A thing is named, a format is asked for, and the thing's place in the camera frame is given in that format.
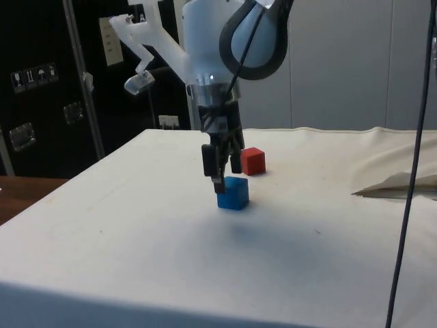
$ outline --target blue cube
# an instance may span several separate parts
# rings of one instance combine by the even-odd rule
[[[249,203],[249,182],[247,179],[227,176],[225,184],[226,193],[217,195],[218,207],[229,210],[242,210],[245,208]]]

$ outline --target black cable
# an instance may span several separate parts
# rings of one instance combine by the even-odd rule
[[[240,65],[238,66],[238,69],[237,69],[234,77],[232,78],[231,83],[229,84],[229,87],[227,89],[227,92],[225,94],[223,102],[221,103],[221,107],[220,107],[221,109],[216,111],[216,113],[214,115],[208,116],[208,117],[210,117],[210,121],[208,122],[208,124],[206,124],[206,126],[204,126],[203,131],[208,131],[208,129],[211,127],[212,123],[214,123],[215,119],[220,115],[220,112],[221,112],[221,110],[223,110],[223,107],[226,105],[227,100],[230,98],[230,96],[232,94],[232,89],[234,88],[234,86],[237,82],[238,76],[240,75],[241,70],[244,66],[244,61],[246,60],[247,54],[249,53],[253,39],[254,39],[256,31],[258,29],[259,23],[261,22],[262,16],[264,15],[264,12],[265,12],[265,9],[263,8],[257,17],[257,20],[255,21],[255,24],[252,28],[251,35],[249,36],[249,39],[247,40],[246,46],[245,46],[243,54],[241,56]],[[206,121],[208,119],[208,117],[204,117],[201,120]]]
[[[432,37],[433,37],[434,27],[436,26],[436,4],[437,4],[437,0],[431,0],[431,14],[429,16],[429,25],[428,25],[422,103],[421,103],[421,110],[419,114],[419,123],[417,126],[416,145],[414,147],[410,186],[408,187],[408,194],[407,194],[405,211],[404,211],[404,220],[402,222],[401,236],[399,240],[399,249],[397,251],[395,273],[393,275],[393,283],[391,286],[389,310],[387,312],[387,321],[385,325],[386,328],[391,328],[391,323],[393,320],[393,310],[395,308],[397,283],[399,281],[399,274],[401,272],[402,258],[404,256],[404,247],[405,247],[405,240],[406,240],[407,228],[408,228],[408,219],[410,217],[412,197],[414,195],[414,187],[416,185],[417,167],[419,165],[419,155],[421,151],[423,123],[425,121],[425,112],[426,112],[426,106],[428,100],[429,76],[430,76],[431,53],[432,53]]]

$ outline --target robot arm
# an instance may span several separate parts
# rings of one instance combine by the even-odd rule
[[[185,51],[163,29],[158,0],[128,0],[142,4],[145,18],[133,23],[121,15],[111,19],[120,40],[141,58],[134,89],[146,84],[153,46],[187,85],[210,144],[202,146],[204,174],[216,193],[225,192],[225,166],[241,173],[244,138],[240,121],[237,78],[258,80],[273,74],[288,48],[288,16],[294,0],[186,0],[183,11]],[[132,92],[132,83],[126,88]]]

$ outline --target electrical outlet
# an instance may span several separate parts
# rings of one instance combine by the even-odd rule
[[[179,128],[179,117],[174,115],[159,115],[159,125],[164,129]]]

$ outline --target red cube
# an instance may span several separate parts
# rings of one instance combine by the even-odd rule
[[[248,148],[241,152],[244,174],[253,176],[266,172],[266,155],[257,148]]]

